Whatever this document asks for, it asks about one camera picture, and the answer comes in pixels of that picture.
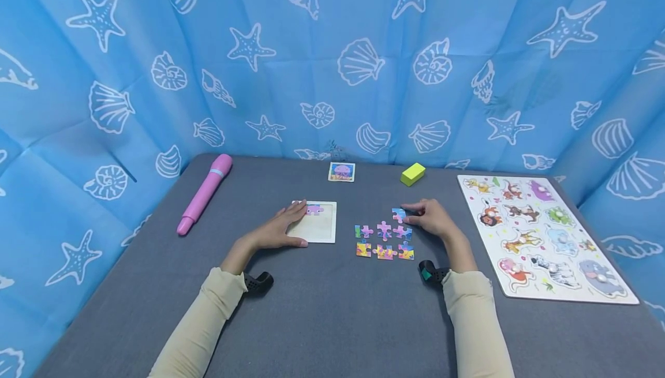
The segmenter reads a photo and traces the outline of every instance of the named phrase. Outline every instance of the yellow sponge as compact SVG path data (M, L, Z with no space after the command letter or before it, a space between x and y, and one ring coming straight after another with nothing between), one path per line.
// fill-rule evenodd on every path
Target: yellow sponge
M402 172L402 177L399 178L399 181L404 183L406 186L411 186L415 182L419 181L421 177L425 174L425 168L420 163L415 163L412 167L409 167Z

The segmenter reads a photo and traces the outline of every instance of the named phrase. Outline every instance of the white puzzle tray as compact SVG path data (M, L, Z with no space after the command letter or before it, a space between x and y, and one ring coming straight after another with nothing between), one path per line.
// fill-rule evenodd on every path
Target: white puzzle tray
M508 297L639 304L546 178L458 180Z

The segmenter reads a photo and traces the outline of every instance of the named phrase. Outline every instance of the blue fabric backdrop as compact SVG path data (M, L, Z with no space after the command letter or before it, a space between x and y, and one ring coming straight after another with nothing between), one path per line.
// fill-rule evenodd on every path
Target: blue fabric backdrop
M665 0L1 1L2 378L210 151L552 174L665 327Z

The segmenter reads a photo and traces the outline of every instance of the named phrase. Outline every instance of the pink marker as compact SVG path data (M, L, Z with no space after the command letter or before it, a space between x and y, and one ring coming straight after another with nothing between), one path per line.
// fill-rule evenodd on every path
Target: pink marker
M192 225L196 224L199 220L207 203L210 202L210 198L215 193L217 186L222 182L224 176L227 176L229 173L232 164L233 160L229 155L219 155L219 157L212 163L206 180L201 184L201 187L198 189L196 195L194 195L192 202L190 202L187 209L185 209L185 213L182 214L182 220L180 221L177 230L179 235L187 235L189 229L192 228Z

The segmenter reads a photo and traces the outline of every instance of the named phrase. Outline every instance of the gray table surface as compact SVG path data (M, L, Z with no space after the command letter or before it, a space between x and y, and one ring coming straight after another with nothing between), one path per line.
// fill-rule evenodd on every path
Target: gray table surface
M391 221L390 209L403 202L436 198L496 283L457 182L458 174L474 172L428 169L409 188L399 182L402 166L359 163L356 181L342 183L327 181L327 162L235 158L198 224L179 238L175 227L214 158L192 161L36 378L148 375L233 241L303 197L337 202L337 243L261 252L251 261L250 274L268 271L275 284L261 298L241 301L206 377L456 377L442 293L425 287L417 273L420 260L447 265L441 243L414 230L415 261L362 259L355 255L354 225L376 226ZM388 242L395 250L398 243ZM665 334L644 304L506 298L498 286L494 294L517 377L665 374Z

